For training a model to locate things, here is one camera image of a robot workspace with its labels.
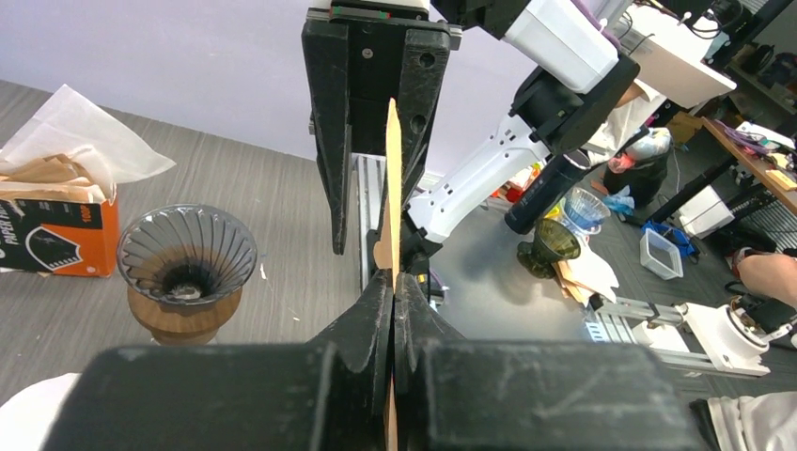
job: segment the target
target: wooden tabletop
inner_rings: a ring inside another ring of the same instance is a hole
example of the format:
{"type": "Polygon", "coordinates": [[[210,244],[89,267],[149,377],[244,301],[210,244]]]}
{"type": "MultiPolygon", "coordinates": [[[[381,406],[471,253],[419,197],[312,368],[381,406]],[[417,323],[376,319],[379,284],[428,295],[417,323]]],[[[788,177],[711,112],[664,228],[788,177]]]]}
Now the wooden tabletop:
{"type": "Polygon", "coordinates": [[[783,202],[783,205],[785,205],[786,208],[791,211],[791,213],[797,214],[797,191],[784,191],[769,176],[767,176],[766,171],[768,169],[772,169],[770,164],[748,155],[739,145],[735,144],[727,137],[725,131],[720,128],[715,121],[703,117],[703,127],[713,134],[722,147],[730,152],[730,154],[733,155],[739,161],[739,163],[743,164],[747,169],[749,169],[753,176],[760,180],[760,182],[763,183],[764,186],[766,186],[767,189],[775,195],[775,197],[783,202]]]}

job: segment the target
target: black tumbler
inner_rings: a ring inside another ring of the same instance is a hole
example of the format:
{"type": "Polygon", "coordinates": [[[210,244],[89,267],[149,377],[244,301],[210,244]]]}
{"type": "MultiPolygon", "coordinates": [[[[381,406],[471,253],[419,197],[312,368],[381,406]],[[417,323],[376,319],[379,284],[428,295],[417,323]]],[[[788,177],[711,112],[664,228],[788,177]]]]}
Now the black tumbler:
{"type": "Polygon", "coordinates": [[[537,220],[588,174],[589,169],[589,157],[581,150],[553,157],[504,215],[507,226],[515,233],[528,234],[537,220]]]}

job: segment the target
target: wall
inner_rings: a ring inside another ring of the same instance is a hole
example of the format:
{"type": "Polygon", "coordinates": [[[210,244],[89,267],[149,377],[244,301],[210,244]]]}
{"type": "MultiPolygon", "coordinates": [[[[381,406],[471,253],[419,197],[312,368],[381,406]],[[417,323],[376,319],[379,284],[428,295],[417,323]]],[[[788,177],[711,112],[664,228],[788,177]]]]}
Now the wall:
{"type": "MultiPolygon", "coordinates": [[[[4,0],[0,79],[49,91],[66,83],[101,105],[314,158],[300,42],[307,5],[4,0]]],[[[444,174],[473,151],[534,67],[468,31],[445,75],[429,171],[444,174]]]]}
{"type": "Polygon", "coordinates": [[[775,54],[797,54],[797,33],[794,28],[796,23],[797,2],[791,2],[753,41],[774,45],[775,54]]]}

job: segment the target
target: orange and black box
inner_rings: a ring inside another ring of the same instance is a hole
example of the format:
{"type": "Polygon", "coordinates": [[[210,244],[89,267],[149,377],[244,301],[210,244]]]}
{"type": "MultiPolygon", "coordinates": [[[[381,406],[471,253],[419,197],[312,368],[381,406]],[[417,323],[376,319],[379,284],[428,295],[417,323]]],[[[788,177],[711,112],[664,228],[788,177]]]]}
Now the orange and black box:
{"type": "Polygon", "coordinates": [[[116,267],[118,202],[0,200],[0,267],[109,276],[116,267]]]}

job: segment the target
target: white plastic bin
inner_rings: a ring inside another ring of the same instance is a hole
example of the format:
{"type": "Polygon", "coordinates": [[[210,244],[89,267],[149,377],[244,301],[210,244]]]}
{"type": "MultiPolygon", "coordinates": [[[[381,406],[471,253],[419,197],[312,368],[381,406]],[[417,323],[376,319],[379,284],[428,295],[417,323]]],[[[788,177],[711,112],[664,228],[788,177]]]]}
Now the white plastic bin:
{"type": "Polygon", "coordinates": [[[678,246],[651,229],[639,242],[639,262],[664,280],[683,277],[678,246]]]}

